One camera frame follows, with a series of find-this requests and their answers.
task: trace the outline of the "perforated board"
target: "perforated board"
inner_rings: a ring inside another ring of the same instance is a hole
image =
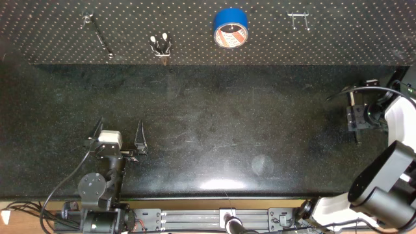
[[[1,1],[0,33],[33,64],[160,64],[151,35],[172,37],[170,64],[413,64],[416,1]],[[213,19],[235,7],[248,17],[248,41],[219,48]],[[114,52],[92,26],[81,29],[85,9]],[[303,18],[287,12],[308,12]]]

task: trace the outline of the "table surface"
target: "table surface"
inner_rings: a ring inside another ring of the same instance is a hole
[[[0,64],[0,200],[45,199],[84,156],[97,120],[149,155],[128,163],[124,199],[305,198],[348,191],[387,134],[347,131],[346,97],[326,97],[390,66]],[[100,172],[88,158],[55,199]]]

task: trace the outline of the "black countertop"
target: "black countertop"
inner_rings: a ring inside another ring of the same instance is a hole
[[[310,197],[348,191],[387,134],[347,131],[346,85],[389,66],[127,66],[1,63],[0,200],[44,200],[84,156],[99,117],[149,155],[128,163],[124,199]],[[77,199],[86,163],[54,198]]]

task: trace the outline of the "bundle of wires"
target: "bundle of wires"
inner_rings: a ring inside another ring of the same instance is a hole
[[[35,217],[40,217],[40,213],[42,210],[42,204],[39,202],[39,204],[35,204],[30,201],[15,201],[7,205],[6,208],[2,209],[2,211],[21,211],[24,213],[27,213],[28,215],[32,215]],[[52,225],[49,223],[49,221],[54,221],[59,224],[62,224],[63,226],[67,226],[69,228],[74,228],[76,230],[79,229],[79,223],[73,220],[65,220],[59,217],[56,217],[49,211],[45,210],[43,213],[44,220],[46,221],[46,224],[51,228],[52,231],[55,231],[55,229],[52,227]]]

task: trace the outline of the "roll of tape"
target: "roll of tape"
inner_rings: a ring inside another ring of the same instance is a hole
[[[237,8],[220,11],[214,19],[214,40],[223,48],[237,48],[248,38],[247,16]]]

